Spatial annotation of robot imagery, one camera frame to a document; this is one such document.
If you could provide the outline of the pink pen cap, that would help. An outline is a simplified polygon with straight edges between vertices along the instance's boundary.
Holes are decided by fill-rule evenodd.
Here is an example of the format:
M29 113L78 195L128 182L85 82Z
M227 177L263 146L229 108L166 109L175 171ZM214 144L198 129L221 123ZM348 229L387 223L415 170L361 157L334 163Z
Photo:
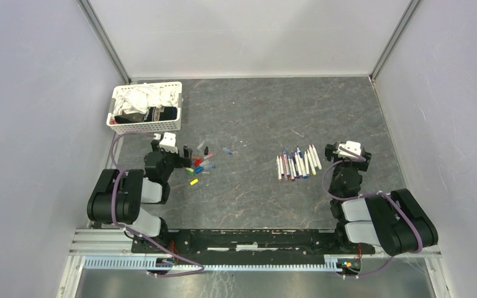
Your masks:
M208 155L205 155L205 156L203 157L203 160L206 161L206 160L209 160L209 159L211 159L211 158L213 158L213 157L215 157L215 154L214 154L214 153L210 153L210 154L208 154Z

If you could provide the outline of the clear blue pen cap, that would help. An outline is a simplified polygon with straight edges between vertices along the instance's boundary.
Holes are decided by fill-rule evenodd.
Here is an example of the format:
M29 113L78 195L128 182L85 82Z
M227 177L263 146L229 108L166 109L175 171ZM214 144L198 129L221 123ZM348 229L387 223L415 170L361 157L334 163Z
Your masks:
M222 150L223 150L226 154L228 154L229 156L232 156L232 155L234 154L234 153L233 153L230 149L228 149L227 147L223 147Z

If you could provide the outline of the pink highlighter pen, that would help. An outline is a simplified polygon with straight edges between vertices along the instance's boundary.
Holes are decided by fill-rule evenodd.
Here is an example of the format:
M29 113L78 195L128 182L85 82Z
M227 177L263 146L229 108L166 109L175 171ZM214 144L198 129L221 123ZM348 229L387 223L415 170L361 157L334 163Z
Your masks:
M283 166L281 163L281 157L277 156L276 157L276 162L277 162L277 171L278 171L278 181L282 181L284 178L284 173L283 173Z

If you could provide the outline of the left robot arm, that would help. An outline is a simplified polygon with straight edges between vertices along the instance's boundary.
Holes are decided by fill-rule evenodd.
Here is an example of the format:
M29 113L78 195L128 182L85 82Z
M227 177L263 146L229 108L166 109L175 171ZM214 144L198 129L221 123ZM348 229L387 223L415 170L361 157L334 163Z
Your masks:
M193 150L178 148L165 141L153 141L144 158L144 169L105 169L100 174L86 206L88 219L96 224L119 224L137 237L147 236L146 244L155 253L170 246L164 219L152 215L144 204L165 204L171 187L168 182L175 169L189 168Z

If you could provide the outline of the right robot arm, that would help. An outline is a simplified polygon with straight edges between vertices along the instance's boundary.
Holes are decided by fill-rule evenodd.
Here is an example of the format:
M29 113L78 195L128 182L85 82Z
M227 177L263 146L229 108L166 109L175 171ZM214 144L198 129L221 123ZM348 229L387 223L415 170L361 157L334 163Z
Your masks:
M419 253L439 241L438 231L410 190L361 193L363 173L372 154L360 143L346 141L325 146L331 162L324 184L330 211L338 223L334 246L341 253L358 244L381 247L389 256Z

